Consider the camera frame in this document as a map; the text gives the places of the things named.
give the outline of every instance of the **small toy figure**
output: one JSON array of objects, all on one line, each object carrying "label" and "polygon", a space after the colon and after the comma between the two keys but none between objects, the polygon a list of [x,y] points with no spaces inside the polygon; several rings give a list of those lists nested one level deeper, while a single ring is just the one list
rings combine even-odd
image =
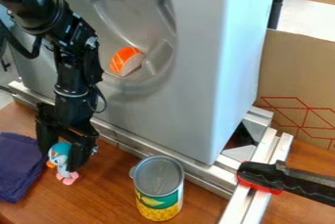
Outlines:
[{"label": "small toy figure", "polygon": [[56,178],[63,180],[63,184],[71,185],[78,177],[77,172],[68,172],[68,158],[71,144],[67,142],[59,142],[52,146],[49,150],[49,161],[47,165],[51,168],[57,166]]}]

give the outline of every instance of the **orange object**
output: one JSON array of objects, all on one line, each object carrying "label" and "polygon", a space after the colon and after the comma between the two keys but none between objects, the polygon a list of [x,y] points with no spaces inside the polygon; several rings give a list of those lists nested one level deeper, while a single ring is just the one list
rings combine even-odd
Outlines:
[{"label": "orange object", "polygon": [[110,60],[110,69],[119,76],[126,76],[141,66],[144,54],[134,47],[119,49]]},{"label": "orange object", "polygon": [[47,161],[47,166],[49,166],[50,168],[55,168],[55,164],[53,162],[51,162],[50,160]]}]

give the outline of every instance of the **purple cloth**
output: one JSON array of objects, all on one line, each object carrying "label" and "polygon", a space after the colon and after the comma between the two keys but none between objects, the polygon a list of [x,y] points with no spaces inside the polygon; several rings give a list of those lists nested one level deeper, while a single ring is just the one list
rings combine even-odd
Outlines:
[{"label": "purple cloth", "polygon": [[18,134],[0,134],[0,201],[17,202],[40,174],[45,158],[37,141]]}]

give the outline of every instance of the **cardboard box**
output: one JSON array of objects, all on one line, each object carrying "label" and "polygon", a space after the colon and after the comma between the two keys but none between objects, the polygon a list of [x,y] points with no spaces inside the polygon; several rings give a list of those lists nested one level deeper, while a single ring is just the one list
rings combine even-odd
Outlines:
[{"label": "cardboard box", "polygon": [[272,126],[335,152],[335,42],[269,30],[255,106]]}]

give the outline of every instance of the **cable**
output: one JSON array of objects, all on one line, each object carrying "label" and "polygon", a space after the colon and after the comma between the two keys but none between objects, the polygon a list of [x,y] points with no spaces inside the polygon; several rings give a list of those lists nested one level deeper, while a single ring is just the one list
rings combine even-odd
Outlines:
[{"label": "cable", "polygon": [[5,26],[5,24],[0,20],[0,30],[2,31],[3,35],[6,37],[8,42],[23,56],[28,59],[35,59],[39,55],[39,49],[37,50],[38,44],[40,44],[41,39],[40,37],[36,37],[32,53],[30,53],[23,44],[17,40],[16,37],[13,36],[12,32]]},{"label": "cable", "polygon": [[98,97],[100,97],[101,100],[103,100],[103,102],[104,102],[104,107],[103,107],[100,111],[97,111],[97,110],[95,110],[95,109],[91,106],[89,100],[87,100],[87,105],[88,105],[88,107],[89,107],[93,112],[95,112],[95,113],[101,113],[101,112],[105,111],[106,108],[107,108],[107,100],[106,100],[104,94],[103,94],[103,93],[101,92],[101,90],[98,88],[98,86],[94,86],[93,89],[96,90]]}]

